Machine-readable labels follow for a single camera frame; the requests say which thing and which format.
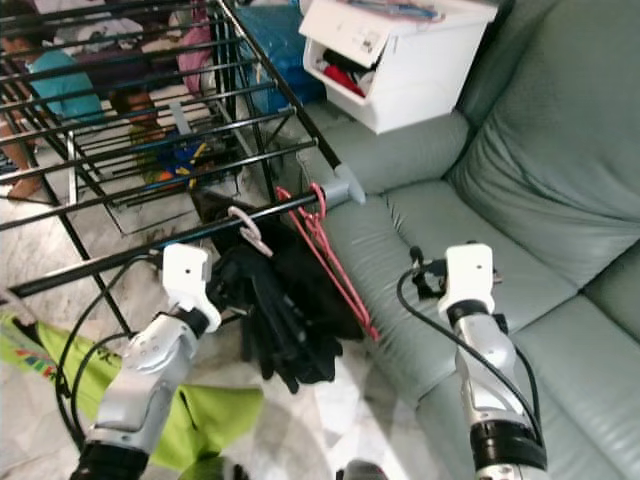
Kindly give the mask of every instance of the sofa armrest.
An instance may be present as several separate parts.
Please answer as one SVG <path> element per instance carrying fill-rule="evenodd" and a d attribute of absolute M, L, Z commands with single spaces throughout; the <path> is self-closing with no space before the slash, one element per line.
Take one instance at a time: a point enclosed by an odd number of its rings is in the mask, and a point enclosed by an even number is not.
<path fill-rule="evenodd" d="M 469 124 L 462 114 L 449 115 L 376 135 L 360 123 L 327 129 L 325 138 L 352 170 L 368 195 L 421 180 L 442 177 L 467 142 Z M 318 149 L 298 154 L 304 183 L 334 178 Z"/>

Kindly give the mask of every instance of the marble floor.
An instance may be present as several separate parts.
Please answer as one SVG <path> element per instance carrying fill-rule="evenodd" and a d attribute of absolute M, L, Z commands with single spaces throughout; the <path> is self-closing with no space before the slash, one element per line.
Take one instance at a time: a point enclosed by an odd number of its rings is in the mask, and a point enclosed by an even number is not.
<path fill-rule="evenodd" d="M 221 185 L 232 189 L 232 185 Z M 241 181 L 242 198 L 259 201 L 249 176 Z M 189 210 L 188 197 L 171 197 L 171 208 Z M 0 201 L 2 221 L 33 215 L 48 207 Z M 123 212 L 134 228 L 166 215 L 167 204 Z M 143 232 L 122 236 L 100 207 L 79 212 L 71 221 L 92 256 L 105 255 L 197 223 L 193 211 Z M 35 278 L 80 260 L 56 218 L 0 233 L 0 284 Z M 28 305 L 43 321 L 70 328 L 89 299 L 97 294 L 92 279 L 34 295 Z M 166 297 L 150 267 L 136 265 L 117 285 L 114 297 L 133 328 L 144 327 L 165 307 Z M 101 304 L 81 332 L 100 338 L 118 330 L 109 309 Z M 369 459 L 393 480 L 448 480 L 438 459 L 425 446 L 414 412 L 393 392 L 372 366 L 364 348 L 343 344 L 336 362 L 336 380 L 304 386 L 289 394 L 279 378 L 263 381 L 255 365 L 240 359 L 240 332 L 230 324 L 205 338 L 189 382 L 205 385 L 257 385 L 265 408 L 254 429 L 225 453 L 241 463 L 255 480 L 328 480 L 354 458 Z M 68 478 L 75 451 L 60 421 L 51 385 L 35 374 L 0 366 L 0 478 L 6 480 Z M 151 467 L 145 478 L 176 479 L 178 474 Z"/>

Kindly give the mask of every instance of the black cable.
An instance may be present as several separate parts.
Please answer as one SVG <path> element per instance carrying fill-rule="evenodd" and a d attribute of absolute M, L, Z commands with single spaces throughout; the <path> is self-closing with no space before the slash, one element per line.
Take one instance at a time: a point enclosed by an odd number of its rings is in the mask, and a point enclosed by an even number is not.
<path fill-rule="evenodd" d="M 522 350 L 520 350 L 520 348 L 515 344 L 514 347 L 516 348 L 516 355 L 518 355 L 518 358 L 524 365 L 524 368 L 527 371 L 527 377 L 529 377 L 529 387 L 531 388 L 531 397 L 533 397 L 533 414 L 536 416 L 538 423 L 542 423 L 540 420 L 540 398 L 538 396 L 538 383 L 536 382 L 536 376 L 533 373 L 533 368 L 531 367 L 529 360 L 525 354 L 522 353 Z"/>
<path fill-rule="evenodd" d="M 151 257 L 149 254 L 143 254 L 135 256 L 127 261 L 122 268 L 115 274 L 115 276 L 111 279 L 111 281 L 105 286 L 105 288 L 93 299 L 93 301 L 89 304 L 89 306 L 82 312 L 82 314 L 78 317 L 76 324 L 73 326 L 71 332 L 69 332 L 69 337 L 67 338 L 66 343 L 64 344 L 64 348 L 62 349 L 62 354 L 60 355 L 60 360 L 58 361 L 58 367 L 56 369 L 55 376 L 55 395 L 56 395 L 56 403 L 58 405 L 58 411 L 60 412 L 60 416 L 62 417 L 62 421 L 64 422 L 69 435 L 71 435 L 71 439 L 73 443 L 75 443 L 78 450 L 82 449 L 84 444 L 84 433 L 82 431 L 78 431 L 73 425 L 71 419 L 69 418 L 69 413 L 64 405 L 63 395 L 66 391 L 68 395 L 69 392 L 69 383 L 67 382 L 66 377 L 64 376 L 64 364 L 67 360 L 67 356 L 69 355 L 69 351 L 71 350 L 71 346 L 78 336 L 78 332 L 82 327 L 82 324 L 87 320 L 91 311 L 96 307 L 98 303 L 105 297 L 105 295 L 113 288 L 113 286 L 120 280 L 120 278 L 131 268 L 131 266 L 140 261 L 147 260 Z M 125 331 L 128 335 L 131 335 L 131 330 Z"/>
<path fill-rule="evenodd" d="M 91 360 L 91 357 L 94 353 L 96 353 L 100 348 L 104 347 L 107 343 L 129 336 L 129 333 L 122 332 L 114 333 L 113 335 L 109 335 L 108 337 L 103 338 L 102 340 L 93 344 L 93 346 L 87 351 L 84 358 L 80 362 L 78 371 L 76 372 L 76 377 L 73 379 L 73 387 L 71 388 L 71 405 L 69 407 L 71 410 L 71 419 L 73 420 L 74 426 L 78 432 L 83 431 L 82 425 L 80 423 L 80 417 L 78 416 L 78 390 L 80 390 L 80 380 L 82 379 L 82 375 L 89 365 L 89 360 Z"/>
<path fill-rule="evenodd" d="M 423 270 L 426 273 L 426 267 L 422 267 L 421 270 Z M 475 348 L 471 347 L 470 345 L 468 345 L 467 343 L 459 339 L 456 335 L 454 335 L 452 332 L 450 332 L 449 330 L 441 326 L 438 322 L 434 322 L 426 315 L 420 313 L 418 310 L 413 308 L 409 304 L 409 302 L 407 302 L 406 298 L 404 298 L 404 294 L 402 293 L 402 288 L 404 287 L 404 283 L 407 281 L 407 278 L 409 278 L 413 274 L 414 274 L 413 269 L 407 270 L 402 274 L 402 276 L 398 280 L 398 283 L 396 285 L 396 295 L 398 297 L 398 300 L 400 301 L 400 304 L 405 308 L 405 310 L 411 313 L 414 317 L 422 320 L 431 328 L 435 329 L 436 331 L 438 331 L 439 333 L 447 337 L 449 340 L 454 342 L 456 345 L 458 345 L 460 348 L 465 350 L 469 355 L 471 355 L 478 362 L 480 362 L 480 364 L 483 367 L 485 367 L 493 375 L 495 375 L 496 378 L 500 380 L 504 384 L 504 386 L 509 389 L 509 391 L 516 397 L 518 402 L 520 402 L 520 404 L 522 405 L 522 408 L 524 409 L 525 413 L 529 417 L 529 421 L 531 422 L 531 425 L 533 427 L 533 431 L 536 435 L 538 444 L 544 449 L 545 448 L 544 437 L 542 436 L 542 428 L 540 427 L 540 422 L 538 422 L 538 419 L 533 413 L 533 410 L 531 409 L 531 406 L 529 405 L 529 402 L 527 401 L 527 399 L 524 397 L 524 395 L 522 395 L 520 390 L 518 390 L 518 388 L 513 384 L 513 382 L 511 382 L 511 380 L 509 380 L 500 370 L 498 370 L 495 366 L 493 366 L 491 362 L 489 362 L 486 358 L 484 358 L 484 356 L 480 354 Z"/>

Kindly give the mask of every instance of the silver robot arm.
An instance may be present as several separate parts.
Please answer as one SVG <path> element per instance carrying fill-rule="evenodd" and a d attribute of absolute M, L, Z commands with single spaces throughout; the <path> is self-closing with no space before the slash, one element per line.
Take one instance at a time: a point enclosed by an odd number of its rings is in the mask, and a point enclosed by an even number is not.
<path fill-rule="evenodd" d="M 162 283 L 176 306 L 158 314 L 129 343 L 72 480 L 137 480 L 142 475 L 201 336 L 221 323 L 206 296 L 210 273 L 206 250 L 181 244 L 165 248 Z"/>
<path fill-rule="evenodd" d="M 438 302 L 440 318 L 517 387 L 515 347 L 492 316 L 491 248 L 478 243 L 450 247 L 446 272 L 445 294 Z M 461 347 L 456 369 L 462 377 L 476 480 L 550 480 L 544 447 L 511 390 Z"/>

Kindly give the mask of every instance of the gray-green sofa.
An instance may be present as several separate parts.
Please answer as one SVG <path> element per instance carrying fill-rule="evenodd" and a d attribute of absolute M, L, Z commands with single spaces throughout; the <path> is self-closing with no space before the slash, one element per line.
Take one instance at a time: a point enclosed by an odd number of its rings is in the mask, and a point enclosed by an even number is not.
<path fill-rule="evenodd" d="M 552 478 L 640 479 L 640 0 L 516 0 L 457 111 L 325 135 L 367 193 L 326 228 L 382 335 L 368 346 L 452 478 L 473 478 L 454 348 L 395 286 L 409 246 L 476 240 L 536 371 Z M 318 152 L 298 165 L 299 187 L 331 175 Z"/>

